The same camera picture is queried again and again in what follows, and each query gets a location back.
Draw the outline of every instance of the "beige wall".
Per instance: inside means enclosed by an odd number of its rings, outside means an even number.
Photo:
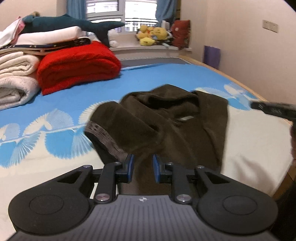
[[[181,18],[192,21],[194,58],[218,47],[222,72],[269,101],[296,104],[296,13],[284,0],[182,0]]]
[[[66,0],[4,0],[0,4],[0,31],[34,11],[41,16],[59,16],[66,12]]]

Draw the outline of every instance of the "red blanket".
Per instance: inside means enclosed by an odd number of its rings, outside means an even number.
[[[46,55],[37,70],[43,95],[71,86],[118,76],[121,63],[100,42],[62,49]]]

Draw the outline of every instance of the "wooden bed frame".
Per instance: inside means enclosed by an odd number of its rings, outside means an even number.
[[[247,91],[249,91],[251,94],[253,94],[254,96],[256,96],[259,100],[261,101],[267,101],[265,98],[263,98],[261,95],[259,95],[258,93],[256,93],[255,91],[253,91],[252,89],[250,89],[249,87],[245,86],[244,84],[240,83],[239,81],[237,81],[236,79],[230,77],[229,75],[226,75],[225,73],[217,70],[217,69],[214,69],[212,68],[211,66],[208,66],[198,60],[195,60],[193,58],[190,58],[188,56],[183,56],[183,55],[180,55],[179,58],[189,62],[189,63],[192,63],[192,64],[195,64],[195,65],[199,65],[199,66],[204,66],[212,71],[215,71],[216,73],[224,76],[225,78],[231,80],[232,82],[240,85],[242,88],[246,89]],[[274,199],[278,199],[282,194],[285,193],[285,191],[292,185],[293,181],[295,180],[296,178],[296,167],[294,166],[291,166],[290,169],[288,170],[285,178],[283,179],[281,185],[279,186],[278,190],[275,192],[275,194],[273,195],[273,198]]]

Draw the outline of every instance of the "purple rolled mat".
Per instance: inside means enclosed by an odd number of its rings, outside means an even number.
[[[204,64],[219,69],[221,50],[213,46],[205,46]]]

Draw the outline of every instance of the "red bag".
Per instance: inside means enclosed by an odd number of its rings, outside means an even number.
[[[42,94],[47,95],[80,83],[113,79],[120,69],[113,52],[93,41],[46,55],[38,66],[37,81]]]
[[[171,27],[174,37],[172,45],[179,49],[189,47],[190,20],[176,20]]]

